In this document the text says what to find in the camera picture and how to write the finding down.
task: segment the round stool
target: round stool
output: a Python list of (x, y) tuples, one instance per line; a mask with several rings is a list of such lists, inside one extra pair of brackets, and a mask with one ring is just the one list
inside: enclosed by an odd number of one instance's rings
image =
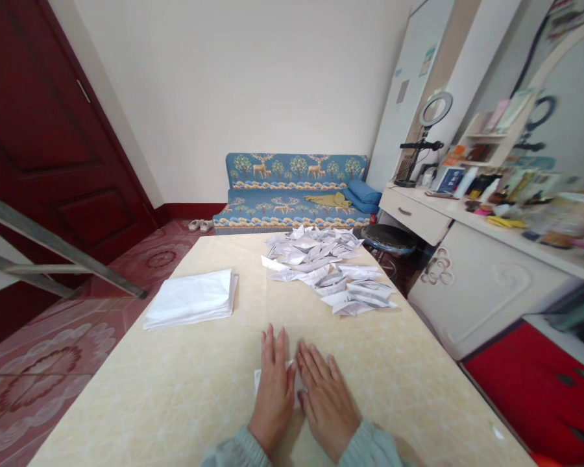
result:
[(393, 270), (392, 273), (388, 274), (391, 280), (396, 278), (398, 271), (396, 264), (389, 256), (407, 257), (415, 251), (417, 244), (415, 238), (404, 230), (386, 224), (365, 227), (361, 231), (361, 238), (365, 239), (365, 244), (372, 249), (370, 253), (376, 258), (383, 270)]

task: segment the shoe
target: shoe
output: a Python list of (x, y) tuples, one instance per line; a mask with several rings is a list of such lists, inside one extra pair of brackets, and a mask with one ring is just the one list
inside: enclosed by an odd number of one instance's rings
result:
[(203, 221), (203, 223), (201, 224), (201, 232), (206, 234), (210, 231), (210, 229), (212, 229), (212, 227), (214, 227), (214, 222)]
[(201, 227), (201, 225), (203, 224), (203, 222), (204, 222), (203, 219), (195, 219), (190, 224), (188, 224), (188, 230), (191, 231), (191, 232), (194, 232), (199, 227)]

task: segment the ladder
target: ladder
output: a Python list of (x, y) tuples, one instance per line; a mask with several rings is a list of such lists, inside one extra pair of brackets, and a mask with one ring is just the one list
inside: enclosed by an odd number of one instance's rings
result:
[(58, 235), (20, 214), (0, 201), (0, 223), (71, 261), (59, 265), (21, 265), (0, 256), (0, 271), (63, 298), (73, 300), (77, 292), (45, 274), (94, 274), (136, 298), (145, 298), (147, 291), (110, 270)]

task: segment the sofa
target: sofa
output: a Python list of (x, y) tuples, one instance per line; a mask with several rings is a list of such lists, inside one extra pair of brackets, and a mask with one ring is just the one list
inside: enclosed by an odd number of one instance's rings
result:
[(291, 227), (354, 229), (358, 235), (370, 215), (305, 201), (307, 195), (333, 195), (354, 178), (365, 179), (366, 156), (246, 154), (226, 158), (227, 205), (214, 216), (217, 235), (286, 232)]

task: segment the hand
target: hand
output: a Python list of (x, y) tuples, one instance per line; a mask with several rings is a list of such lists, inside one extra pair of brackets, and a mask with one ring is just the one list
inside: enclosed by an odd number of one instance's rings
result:
[(247, 426), (268, 457), (273, 454), (294, 410), (294, 363), (286, 370), (285, 328), (274, 345), (273, 325), (262, 332), (262, 374), (253, 416)]
[(297, 362), (307, 392), (300, 391), (298, 397), (313, 437), (337, 464), (361, 420), (335, 359), (329, 355), (328, 360), (327, 366), (316, 346), (307, 349), (303, 342), (299, 344)]

